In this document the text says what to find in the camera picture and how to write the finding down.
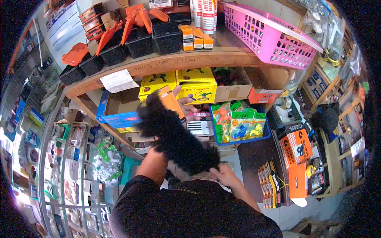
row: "blue package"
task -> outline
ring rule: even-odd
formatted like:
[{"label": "blue package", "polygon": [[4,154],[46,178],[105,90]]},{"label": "blue package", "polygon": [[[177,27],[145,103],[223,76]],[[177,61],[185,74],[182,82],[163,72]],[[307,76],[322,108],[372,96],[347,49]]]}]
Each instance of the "blue package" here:
[{"label": "blue package", "polygon": [[21,114],[22,114],[22,111],[24,110],[24,107],[25,107],[25,101],[24,100],[20,100],[19,107],[17,108],[16,114],[14,116],[14,121],[15,122],[17,122],[17,123],[19,122]]}]

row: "hanging plastic bag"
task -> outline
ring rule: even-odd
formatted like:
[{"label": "hanging plastic bag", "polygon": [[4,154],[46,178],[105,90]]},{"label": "hanging plastic bag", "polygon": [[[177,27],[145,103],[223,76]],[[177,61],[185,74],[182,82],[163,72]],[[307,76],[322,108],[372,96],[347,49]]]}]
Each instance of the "hanging plastic bag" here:
[{"label": "hanging plastic bag", "polygon": [[351,69],[353,74],[360,75],[361,74],[361,51],[356,42],[353,42],[353,49],[351,53]]}]

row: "orange plastic case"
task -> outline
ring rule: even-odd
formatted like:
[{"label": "orange plastic case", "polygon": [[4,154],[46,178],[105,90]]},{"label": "orange plastic case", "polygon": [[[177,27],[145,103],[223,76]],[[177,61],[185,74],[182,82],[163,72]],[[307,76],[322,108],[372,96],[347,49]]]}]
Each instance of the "orange plastic case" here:
[{"label": "orange plastic case", "polygon": [[152,34],[152,22],[151,22],[151,19],[149,18],[147,10],[143,8],[140,10],[139,14],[144,21],[144,25],[146,26],[148,33]]},{"label": "orange plastic case", "polygon": [[123,25],[123,21],[120,21],[119,24],[115,23],[115,26],[113,28],[108,28],[105,33],[103,33],[101,40],[99,42],[98,49],[96,50],[96,55],[99,56],[99,53],[103,49],[103,47],[109,42],[109,40],[112,38],[114,33],[119,30]]},{"label": "orange plastic case", "polygon": [[89,39],[89,41],[92,40],[98,40],[102,37],[102,34],[106,31],[103,24],[92,28],[88,32],[85,33],[85,36]]},{"label": "orange plastic case", "polygon": [[126,25],[124,26],[122,41],[120,42],[121,45],[124,45],[124,43],[126,43],[128,35],[130,34],[132,27],[134,25],[134,19],[135,19],[135,14],[133,14],[132,16],[126,17],[127,21],[126,21]]},{"label": "orange plastic case", "polygon": [[78,66],[88,52],[89,49],[86,44],[77,43],[67,54],[62,55],[62,62],[74,67]]},{"label": "orange plastic case", "polygon": [[163,22],[168,22],[169,16],[157,8],[151,9],[148,13],[157,17],[158,19],[162,20]]}]

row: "black plastic tray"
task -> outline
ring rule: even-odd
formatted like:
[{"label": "black plastic tray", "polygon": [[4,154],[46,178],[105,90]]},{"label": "black plastic tray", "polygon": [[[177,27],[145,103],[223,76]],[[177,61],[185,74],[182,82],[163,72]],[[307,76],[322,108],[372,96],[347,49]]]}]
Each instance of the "black plastic tray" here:
[{"label": "black plastic tray", "polygon": [[82,59],[79,67],[88,75],[91,76],[102,70],[104,61],[102,57],[94,55],[93,57],[90,53],[86,54]]},{"label": "black plastic tray", "polygon": [[181,50],[181,30],[176,23],[154,25],[152,31],[152,43],[156,53],[171,54]]},{"label": "black plastic tray", "polygon": [[104,46],[102,51],[99,53],[102,56],[105,64],[107,66],[112,66],[114,64],[119,64],[126,60],[128,49],[121,45],[123,28],[119,29],[114,33],[110,41]]},{"label": "black plastic tray", "polygon": [[134,59],[154,52],[152,34],[149,34],[145,27],[133,29],[128,35],[125,45]]},{"label": "black plastic tray", "polygon": [[169,15],[169,22],[176,23],[178,25],[190,25],[192,20],[191,16],[186,15],[184,13],[176,13]]},{"label": "black plastic tray", "polygon": [[81,81],[83,78],[86,77],[86,73],[79,66],[68,66],[70,66],[71,68],[68,70],[66,75],[71,79],[73,83]]},{"label": "black plastic tray", "polygon": [[67,72],[69,70],[71,70],[72,68],[74,68],[73,66],[71,65],[67,65],[64,69],[64,71],[62,71],[62,73],[59,75],[59,79],[61,80],[61,82],[63,82],[63,84],[65,84],[66,86],[69,86],[70,84],[73,83],[73,81],[69,78],[69,76],[67,75]]}]

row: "sticker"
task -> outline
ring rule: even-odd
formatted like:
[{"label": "sticker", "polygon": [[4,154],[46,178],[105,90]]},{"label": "sticker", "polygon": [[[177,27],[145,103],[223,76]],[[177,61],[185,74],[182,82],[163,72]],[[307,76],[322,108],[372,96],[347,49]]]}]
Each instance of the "sticker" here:
[{"label": "sticker", "polygon": [[127,69],[100,78],[103,86],[111,93],[117,93],[130,88],[137,88],[139,85],[134,82]]}]

